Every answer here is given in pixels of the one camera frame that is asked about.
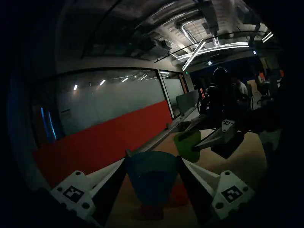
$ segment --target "red object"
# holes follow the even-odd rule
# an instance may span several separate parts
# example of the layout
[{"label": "red object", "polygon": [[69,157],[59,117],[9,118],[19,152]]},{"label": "red object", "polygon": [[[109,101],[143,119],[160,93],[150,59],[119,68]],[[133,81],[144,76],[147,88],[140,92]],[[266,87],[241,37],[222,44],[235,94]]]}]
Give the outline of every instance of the red object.
[{"label": "red object", "polygon": [[188,193],[184,184],[177,184],[173,187],[171,198],[178,206],[187,205],[189,203]]},{"label": "red object", "polygon": [[42,175],[53,188],[75,170],[102,169],[155,137],[172,123],[167,101],[66,136],[33,152]]}]

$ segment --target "white shirt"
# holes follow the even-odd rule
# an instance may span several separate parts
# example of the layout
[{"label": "white shirt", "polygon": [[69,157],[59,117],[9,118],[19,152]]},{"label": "white shirt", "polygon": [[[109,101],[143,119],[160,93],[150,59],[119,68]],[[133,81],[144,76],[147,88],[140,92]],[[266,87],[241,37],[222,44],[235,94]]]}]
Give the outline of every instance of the white shirt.
[{"label": "white shirt", "polygon": [[240,85],[238,86],[238,89],[239,89],[239,91],[240,91],[242,94],[248,95],[248,90],[247,90],[247,87],[245,86],[244,83],[240,82]]}]

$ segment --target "blue light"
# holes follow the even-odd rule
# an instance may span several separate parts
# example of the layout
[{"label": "blue light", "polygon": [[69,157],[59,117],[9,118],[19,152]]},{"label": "blue light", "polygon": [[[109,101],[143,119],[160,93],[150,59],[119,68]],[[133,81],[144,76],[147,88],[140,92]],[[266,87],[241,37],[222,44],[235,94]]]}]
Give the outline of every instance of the blue light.
[{"label": "blue light", "polygon": [[53,131],[53,135],[54,135],[55,139],[57,139],[57,138],[56,138],[55,131],[54,131],[54,127],[53,127],[53,124],[52,124],[50,112],[49,112],[49,118],[50,118],[50,123],[51,123],[52,131]]},{"label": "blue light", "polygon": [[44,125],[45,131],[46,131],[46,137],[49,139],[49,133],[48,133],[48,128],[47,128],[47,126],[46,126],[45,119],[44,119],[43,108],[41,108],[41,115],[42,115],[43,125]]}]

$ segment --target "metal frame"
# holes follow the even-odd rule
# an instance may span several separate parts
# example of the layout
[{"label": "metal frame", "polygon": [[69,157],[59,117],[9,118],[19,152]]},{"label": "metal frame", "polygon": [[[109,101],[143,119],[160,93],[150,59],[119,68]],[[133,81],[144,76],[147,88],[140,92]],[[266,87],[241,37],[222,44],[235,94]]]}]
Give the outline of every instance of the metal frame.
[{"label": "metal frame", "polygon": [[165,94],[165,98],[167,100],[167,103],[168,103],[168,106],[169,106],[169,110],[170,110],[170,113],[171,113],[171,117],[172,119],[174,119],[174,114],[173,114],[173,110],[172,110],[172,107],[171,107],[171,103],[170,103],[170,100],[169,100],[169,96],[168,96],[168,92],[167,92],[167,89],[166,89],[166,86],[164,84],[164,80],[162,78],[162,74],[160,73],[160,70],[157,69],[157,73],[158,73],[158,76],[159,76],[159,80],[160,80],[160,83],[161,83],[161,87],[163,89],[163,92]]}]

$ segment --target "wooden table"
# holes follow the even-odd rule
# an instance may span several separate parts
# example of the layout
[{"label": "wooden table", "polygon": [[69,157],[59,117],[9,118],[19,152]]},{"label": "wooden table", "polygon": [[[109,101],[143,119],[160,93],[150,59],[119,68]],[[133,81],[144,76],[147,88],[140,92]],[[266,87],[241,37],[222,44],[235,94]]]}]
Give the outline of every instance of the wooden table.
[{"label": "wooden table", "polygon": [[[212,130],[201,131],[201,138],[210,134]],[[170,134],[154,150],[178,155],[173,138],[176,133]],[[210,148],[201,150],[201,155],[197,165],[220,174],[225,170],[230,170],[252,188],[257,188],[266,170],[266,158],[262,143],[257,134],[245,134],[244,141],[236,151],[226,160],[215,154]],[[180,177],[176,184],[182,183]],[[126,176],[122,187],[118,193],[113,209],[110,213],[106,227],[198,227],[196,216],[191,204],[173,207],[169,201],[164,207],[164,219],[160,221],[146,221],[139,207],[141,202],[137,199],[129,177]]]}]

